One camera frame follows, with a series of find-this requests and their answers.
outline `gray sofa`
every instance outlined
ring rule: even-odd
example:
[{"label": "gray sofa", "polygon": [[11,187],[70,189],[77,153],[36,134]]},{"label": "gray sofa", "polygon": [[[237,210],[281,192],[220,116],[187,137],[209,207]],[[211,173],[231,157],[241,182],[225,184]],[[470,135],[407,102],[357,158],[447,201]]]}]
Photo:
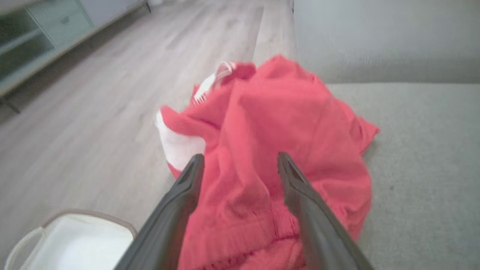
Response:
[{"label": "gray sofa", "polygon": [[296,0],[299,62],[382,131],[364,154],[377,269],[480,269],[480,2]]}]

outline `basket handle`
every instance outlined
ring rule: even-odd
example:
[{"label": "basket handle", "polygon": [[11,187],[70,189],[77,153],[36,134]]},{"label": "basket handle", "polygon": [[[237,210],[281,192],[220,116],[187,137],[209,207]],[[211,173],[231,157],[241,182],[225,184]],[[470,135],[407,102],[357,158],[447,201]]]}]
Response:
[{"label": "basket handle", "polygon": [[25,266],[25,264],[31,260],[31,256],[35,253],[36,251],[36,248],[38,247],[38,244],[42,241],[43,237],[45,236],[44,232],[43,232],[44,228],[43,227],[38,227],[36,229],[34,229],[33,231],[29,232],[27,235],[25,235],[16,245],[15,247],[12,249],[12,251],[10,252],[10,254],[8,255],[7,257],[7,260],[5,261],[5,267],[3,268],[4,270],[12,270],[13,268],[13,265],[15,264],[15,259],[17,259],[17,256],[18,254],[20,253],[20,251],[25,247],[25,245],[27,245],[30,240],[32,238],[34,238],[35,236],[39,235],[39,234],[42,234],[42,237],[40,238],[40,240],[38,241],[38,243],[36,244],[36,246],[34,247],[32,253],[30,253],[30,255],[28,255],[28,258],[25,260],[24,264],[22,265],[22,267],[20,267],[20,269],[22,270]]}]

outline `sofa cushion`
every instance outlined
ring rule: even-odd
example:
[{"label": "sofa cushion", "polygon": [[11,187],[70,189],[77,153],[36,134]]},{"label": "sofa cushion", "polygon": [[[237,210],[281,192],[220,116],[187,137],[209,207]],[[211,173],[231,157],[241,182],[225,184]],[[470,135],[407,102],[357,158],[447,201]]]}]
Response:
[{"label": "sofa cushion", "polygon": [[372,208],[359,245],[376,269],[480,266],[480,85],[338,84],[381,132],[363,155]]}]

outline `white stripe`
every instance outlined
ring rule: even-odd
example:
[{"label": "white stripe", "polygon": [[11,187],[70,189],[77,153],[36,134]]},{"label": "white stripe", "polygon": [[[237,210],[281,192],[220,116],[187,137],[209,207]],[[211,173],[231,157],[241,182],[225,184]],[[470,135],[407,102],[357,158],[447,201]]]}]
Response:
[{"label": "white stripe", "polygon": [[202,137],[175,133],[165,125],[160,111],[156,114],[156,127],[165,158],[176,170],[182,171],[193,155],[205,153],[206,143]]}]

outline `light wood flooring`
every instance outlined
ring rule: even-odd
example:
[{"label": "light wood flooring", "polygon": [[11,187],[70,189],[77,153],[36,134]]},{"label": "light wood flooring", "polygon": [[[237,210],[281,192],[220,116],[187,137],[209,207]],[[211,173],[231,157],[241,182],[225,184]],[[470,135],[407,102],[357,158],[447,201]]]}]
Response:
[{"label": "light wood flooring", "polygon": [[189,0],[138,10],[0,107],[0,262],[63,209],[140,229],[173,183],[154,116],[181,110],[222,60],[295,59],[289,0]]}]

